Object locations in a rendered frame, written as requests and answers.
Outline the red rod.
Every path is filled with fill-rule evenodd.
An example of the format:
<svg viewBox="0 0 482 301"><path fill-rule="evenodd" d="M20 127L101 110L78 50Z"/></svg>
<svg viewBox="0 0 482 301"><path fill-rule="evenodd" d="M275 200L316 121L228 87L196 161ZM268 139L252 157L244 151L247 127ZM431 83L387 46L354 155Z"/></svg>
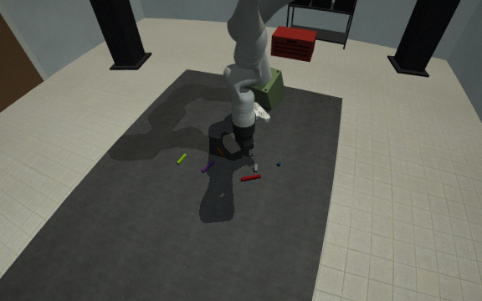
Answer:
<svg viewBox="0 0 482 301"><path fill-rule="evenodd" d="M248 181L248 180L259 179L259 178L261 178L260 174L255 176L241 177L241 181Z"/></svg>

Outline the lime green rod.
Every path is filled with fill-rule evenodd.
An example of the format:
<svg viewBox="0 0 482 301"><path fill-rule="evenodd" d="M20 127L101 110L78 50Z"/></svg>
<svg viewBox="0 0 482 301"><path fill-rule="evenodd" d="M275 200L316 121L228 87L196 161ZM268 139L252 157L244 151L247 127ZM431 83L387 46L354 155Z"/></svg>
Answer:
<svg viewBox="0 0 482 301"><path fill-rule="evenodd" d="M182 163L182 161L187 157L187 154L184 154L177 162L178 165Z"/></svg>

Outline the purple rod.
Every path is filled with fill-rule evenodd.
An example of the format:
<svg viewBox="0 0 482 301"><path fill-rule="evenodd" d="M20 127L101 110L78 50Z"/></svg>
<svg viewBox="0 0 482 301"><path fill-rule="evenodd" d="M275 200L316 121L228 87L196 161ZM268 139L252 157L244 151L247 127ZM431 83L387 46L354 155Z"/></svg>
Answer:
<svg viewBox="0 0 482 301"><path fill-rule="evenodd" d="M204 173L206 170L208 170L213 164L215 164L215 161L211 161L207 166L205 166L202 169L202 172Z"/></svg>

